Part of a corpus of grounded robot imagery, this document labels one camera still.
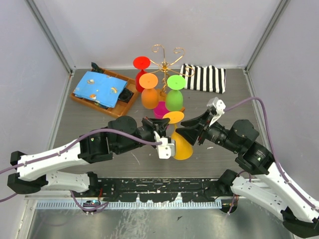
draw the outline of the black and white striped towel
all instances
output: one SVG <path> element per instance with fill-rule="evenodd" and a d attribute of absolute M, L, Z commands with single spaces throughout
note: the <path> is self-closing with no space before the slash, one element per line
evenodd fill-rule
<path fill-rule="evenodd" d="M 186 71 L 186 67 L 192 67 L 195 71 L 193 76 L 192 70 L 189 73 Z M 193 66 L 183 64 L 180 69 L 180 74 L 189 75 L 183 76 L 186 79 L 185 89 L 216 92 L 223 94 L 225 92 L 226 85 L 226 69 L 216 68 L 214 66 Z"/>

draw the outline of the metal frame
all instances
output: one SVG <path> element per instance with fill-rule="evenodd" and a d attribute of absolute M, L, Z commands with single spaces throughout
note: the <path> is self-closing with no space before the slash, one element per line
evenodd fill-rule
<path fill-rule="evenodd" d="M 51 135 L 50 135 L 48 149 L 52 149 L 53 145 L 54 145 L 55 138 L 56 138 L 57 129 L 58 129 L 61 117 L 62 117 L 65 102 L 66 102 L 66 99 L 68 96 L 70 83 L 71 83 L 71 80 L 74 76 L 74 71 L 72 70 L 73 68 L 69 65 L 68 61 L 66 60 L 61 48 L 59 47 L 57 41 L 55 40 L 55 37 L 53 36 L 50 28 L 48 27 L 47 23 L 45 22 L 42 14 L 40 13 L 38 7 L 36 6 L 34 0 L 24 0 L 24 1 L 28 5 L 28 7 L 29 7 L 30 11 L 32 12 L 32 14 L 34 15 L 35 19 L 38 21 L 41 29 L 43 30 L 44 34 L 46 35 L 48 41 L 52 45 L 54 51 L 56 52 L 57 56 L 61 60 L 62 64 L 64 65 L 65 69 L 67 70 L 67 72 L 70 73 L 70 77 L 69 77 L 68 82 L 64 88 L 64 94 L 63 94 L 63 97 L 62 97 L 62 100 L 60 103 L 59 112 L 58 112 L 58 115 L 55 119 L 54 127 L 53 127 L 53 130 L 52 130 Z M 253 82 L 252 82 L 249 70 L 251 69 L 254 61 L 256 60 L 258 54 L 260 53 L 262 47 L 264 46 L 264 44 L 267 41 L 270 34 L 272 33 L 273 29 L 275 28 L 276 23 L 278 22 L 280 16 L 284 12 L 284 10 L 287 7 L 289 2 L 290 2 L 290 0 L 281 0 L 280 1 L 280 3 L 278 4 L 270 22 L 268 23 L 268 25 L 266 27 L 265 32 L 263 33 L 263 35 L 262 35 L 261 39 L 259 40 L 250 60 L 248 61 L 247 66 L 243 70 L 244 75 L 245 75 L 246 80 L 247 80 L 247 85 L 248 85 L 249 91 L 250 91 L 252 96 L 255 96 L 256 92 L 255 92 L 255 89 L 253 86 Z M 262 110 L 259 107 L 259 105 L 257 104 L 257 102 L 255 102 L 255 101 L 253 101 L 253 108 L 254 108 L 254 111 L 256 114 L 256 118 L 257 118 L 257 122 L 259 125 L 259 129 L 260 129 L 263 143 L 265 146 L 270 148 L 269 143 L 268 143 L 268 139 L 267 139 L 266 128 L 264 125 Z M 266 189 L 266 190 L 272 191 L 268 187 L 268 185 L 264 184 L 263 182 L 261 182 L 258 179 L 254 179 L 253 183 L 255 185 L 258 185 L 259 187 Z M 33 195 L 27 195 L 25 198 L 25 211 L 22 215 L 22 220 L 21 220 L 21 223 L 19 225 L 16 239 L 27 238 L 38 200 L 46 200 L 46 199 L 52 199 L 52 198 L 55 198 L 55 199 L 64 198 L 65 199 L 65 198 L 69 198 L 69 197 L 70 197 L 70 193 L 68 191 L 42 191 L 42 192 L 40 191 L 39 193 L 36 193 Z"/>
<path fill-rule="evenodd" d="M 276 24 L 277 24 L 279 18 L 282 16 L 282 14 L 285 11 L 286 7 L 288 6 L 289 2 L 290 2 L 290 0 L 281 0 L 279 2 L 278 6 L 277 6 L 274 14 L 272 15 L 262 37 L 260 38 L 252 56 L 250 57 L 247 66 L 243 69 L 244 75 L 246 77 L 249 92 L 250 92 L 251 96 L 253 96 L 253 97 L 256 96 L 256 91 L 254 88 L 253 80 L 250 76 L 250 69 L 251 69 L 252 65 L 254 64 L 257 56 L 261 52 L 263 46 L 265 45 L 267 39 L 269 38 L 269 36 L 273 32 L 274 28 L 276 27 Z M 259 106 L 259 104 L 256 101 L 253 101 L 252 104 L 253 104 L 255 115 L 257 118 L 257 123 L 258 123 L 259 130 L 260 130 L 260 136 L 262 138 L 263 144 L 269 150 L 271 150 L 271 147 L 270 147 L 270 144 L 269 144 L 268 138 L 267 138 L 267 131 L 266 131 L 264 114 L 263 114 L 262 108 L 261 108 L 261 106 Z"/>
<path fill-rule="evenodd" d="M 34 18 L 37 20 L 37 22 L 39 23 L 41 29 L 44 32 L 44 35 L 47 37 L 48 41 L 50 42 L 50 44 L 52 45 L 52 48 L 54 49 L 55 53 L 57 54 L 57 56 L 59 57 L 59 59 L 61 60 L 63 66 L 65 67 L 65 69 L 67 70 L 68 73 L 72 73 L 72 67 L 69 65 L 69 63 L 67 62 L 61 48 L 59 47 L 57 41 L 55 40 L 50 28 L 48 27 L 48 25 L 46 24 L 42 14 L 40 13 L 38 7 L 36 6 L 36 4 L 34 3 L 34 0 L 25 0 L 26 4 L 28 5 L 30 11 L 32 12 Z"/>
<path fill-rule="evenodd" d="M 261 49 L 263 48 L 264 44 L 266 43 L 268 37 L 270 36 L 270 34 L 272 33 L 272 31 L 274 30 L 280 16 L 283 14 L 284 10 L 286 9 L 288 3 L 290 2 L 290 0 L 281 0 L 274 12 L 274 14 L 272 15 L 265 31 L 264 34 L 262 35 L 262 37 L 260 38 L 252 56 L 250 57 L 247 66 L 245 67 L 246 71 L 249 71 L 251 69 L 251 66 L 253 65 L 256 57 L 258 56 L 259 52 L 261 51 Z"/>

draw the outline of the purple cable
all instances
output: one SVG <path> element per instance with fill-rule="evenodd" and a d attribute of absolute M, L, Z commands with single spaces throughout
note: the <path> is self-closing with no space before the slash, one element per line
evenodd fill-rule
<path fill-rule="evenodd" d="M 44 156 L 44 157 L 41 157 L 41 158 L 37 158 L 37 159 L 33 159 L 33 160 L 30 160 L 30 161 L 26 161 L 25 164 L 23 163 L 19 163 L 15 166 L 11 166 L 9 168 L 5 168 L 3 170 L 0 171 L 0 174 L 3 174 L 5 172 L 8 172 L 12 169 L 15 169 L 15 168 L 19 168 L 19 167 L 22 167 L 24 165 L 28 165 L 28 164 L 31 164 L 31 163 L 36 163 L 36 162 L 39 162 L 39 161 L 42 161 L 42 160 L 45 160 L 45 159 L 49 159 L 49 158 L 52 158 L 52 157 L 55 157 L 55 156 L 58 156 L 58 155 L 61 155 L 63 153 L 65 153 L 66 151 L 68 151 L 70 148 L 72 148 L 74 145 L 76 145 L 78 142 L 80 142 L 81 140 L 85 139 L 86 137 L 88 136 L 91 136 L 95 133 L 101 133 L 101 132 L 108 132 L 108 133 L 116 133 L 116 134 L 119 134 L 119 135 L 122 135 L 122 136 L 125 136 L 127 138 L 130 138 L 132 140 L 135 140 L 139 143 L 143 143 L 143 144 L 148 144 L 148 145 L 152 145 L 152 146 L 156 146 L 156 145 L 161 145 L 162 142 L 150 142 L 150 141 L 146 141 L 146 140 L 143 140 L 143 139 L 140 139 L 140 138 L 137 138 L 135 136 L 132 136 L 128 133 L 125 133 L 125 132 L 122 132 L 122 131 L 119 131 L 119 130 L 116 130 L 116 129 L 111 129 L 111 128 L 101 128 L 101 129 L 96 129 L 96 130 L 93 130 L 89 133 L 86 133 L 84 135 L 82 135 L 81 137 L 79 137 L 77 140 L 75 140 L 74 142 L 72 142 L 69 146 L 67 146 L 66 148 L 64 148 L 63 150 L 61 150 L 60 152 L 58 153 L 53 153 L 53 154 L 50 154 L 50 155 L 47 155 L 47 156 Z M 10 198 L 14 197 L 16 194 L 12 194 L 11 196 L 7 197 L 7 198 L 4 198 L 4 199 L 1 199 L 0 200 L 0 203 L 6 201 L 6 200 L 9 200 Z"/>
<path fill-rule="evenodd" d="M 10 195 L 10 196 L 8 196 L 8 197 L 6 197 L 6 198 L 0 199 L 0 203 L 3 203 L 3 202 L 5 202 L 5 201 L 7 201 L 7 200 L 9 200 L 9 199 L 11 199 L 11 198 L 13 198 L 13 197 L 15 197 L 16 195 L 18 195 L 18 194 L 17 194 L 17 193 L 13 193 L 12 195 Z"/>
<path fill-rule="evenodd" d="M 245 170 L 243 170 L 243 171 L 241 171 L 241 172 L 239 172 L 238 174 L 237 174 L 237 177 L 240 175 L 240 174 L 242 174 L 242 173 L 248 173 L 248 172 L 246 172 Z M 248 173 L 248 176 L 249 176 L 249 182 L 251 182 L 251 174 L 250 173 Z M 230 208 L 229 208 L 229 210 L 228 210 L 228 214 L 230 214 L 230 212 L 231 212 L 231 210 L 233 209 L 233 207 L 234 207 L 234 202 L 235 202 L 235 194 L 233 194 L 233 200 L 231 201 L 231 204 L 230 204 Z"/>
<path fill-rule="evenodd" d="M 74 193 L 73 193 L 72 191 L 70 191 L 70 192 L 71 192 L 71 196 L 72 196 L 72 198 L 73 198 L 75 204 L 76 204 L 80 209 L 82 209 L 82 210 L 84 210 L 84 211 L 86 211 L 86 212 L 94 211 L 94 210 L 97 210 L 98 208 L 103 207 L 101 210 L 96 211 L 96 213 L 100 213 L 100 212 L 103 211 L 103 210 L 108 206 L 108 204 L 109 204 L 108 202 L 106 202 L 106 203 L 103 203 L 103 204 L 101 204 L 101 205 L 99 205 L 99 206 L 96 206 L 96 207 L 94 207 L 94 208 L 84 208 L 84 207 L 82 207 L 81 204 L 79 204 L 79 202 L 76 200 L 76 198 L 75 198 L 75 196 L 74 196 Z"/>
<path fill-rule="evenodd" d="M 227 112 L 227 111 L 230 111 L 248 101 L 251 101 L 251 100 L 257 100 L 259 101 L 260 105 L 261 105 L 261 108 L 263 109 L 263 113 L 264 113 L 264 119 L 265 119 L 265 125 L 266 125 L 266 132 L 267 132 L 267 136 L 268 136 L 268 141 L 269 141 L 269 144 L 270 144 L 270 148 L 273 152 L 273 156 L 274 156 L 274 159 L 275 159 L 275 164 L 278 168 L 278 171 L 280 172 L 280 174 L 282 175 L 283 179 L 285 180 L 286 183 L 288 183 L 288 185 L 295 191 L 295 193 L 297 193 L 297 195 L 299 197 L 301 197 L 310 207 L 312 207 L 314 210 L 316 210 L 317 212 L 319 212 L 318 209 L 316 209 L 316 206 L 310 202 L 290 181 L 289 179 L 287 178 L 287 176 L 285 175 L 281 165 L 280 165 L 280 162 L 278 161 L 278 158 L 277 158 L 277 154 L 276 152 L 274 151 L 274 145 L 273 145 L 273 142 L 271 140 L 271 137 L 270 137 L 270 131 L 269 131 L 269 124 L 268 124 L 268 118 L 267 118 L 267 113 L 266 113 L 266 108 L 265 108 L 265 105 L 264 105 L 264 102 L 261 100 L 261 98 L 259 97 L 249 97 L 235 105 L 233 105 L 232 107 L 229 107 L 229 108 L 226 108 L 224 111 Z"/>

